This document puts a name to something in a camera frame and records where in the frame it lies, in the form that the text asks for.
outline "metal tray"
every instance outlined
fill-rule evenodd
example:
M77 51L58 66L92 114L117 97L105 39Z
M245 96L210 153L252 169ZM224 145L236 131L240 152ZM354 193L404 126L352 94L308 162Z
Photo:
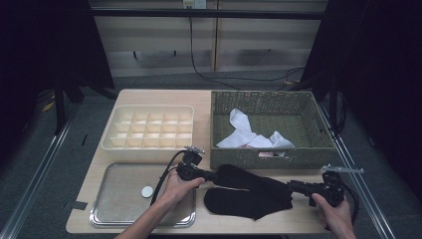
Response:
M145 186L155 189L165 169L162 164L115 163L105 171L90 222L96 228L124 228L131 225L148 207L152 197L144 198ZM160 193L164 191L163 183ZM185 228L195 220L195 190L172 209L158 227Z

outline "black sock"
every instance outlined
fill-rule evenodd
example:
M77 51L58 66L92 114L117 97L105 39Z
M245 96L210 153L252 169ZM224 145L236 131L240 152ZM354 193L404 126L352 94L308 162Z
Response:
M273 212L290 209L283 204L253 191L210 188L204 203L208 210L219 215L247 217L258 220Z
M213 213L255 220L292 208L292 192L281 181L261 177L230 164L217 171L216 185L243 189L211 188L205 194L205 206Z

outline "green basket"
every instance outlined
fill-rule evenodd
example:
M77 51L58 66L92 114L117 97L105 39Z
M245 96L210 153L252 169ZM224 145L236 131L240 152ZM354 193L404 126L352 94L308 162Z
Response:
M217 147L234 131L229 122L232 109L248 116L253 132L270 137L278 131L295 148ZM277 154L260 156L261 152ZM245 169L317 169L326 165L335 153L335 145L310 92L211 94L211 168L233 164Z

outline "tray compartment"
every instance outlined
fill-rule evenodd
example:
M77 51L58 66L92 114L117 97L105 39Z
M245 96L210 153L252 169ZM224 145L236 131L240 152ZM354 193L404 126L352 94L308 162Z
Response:
M102 148L115 161L168 162L192 144L190 106L119 106L113 110Z

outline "forearm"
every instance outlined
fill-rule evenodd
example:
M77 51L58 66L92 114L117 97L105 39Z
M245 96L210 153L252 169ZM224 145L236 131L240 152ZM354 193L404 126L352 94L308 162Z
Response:
M170 200L159 198L130 227L126 228L115 238L147 238L171 208L172 203Z

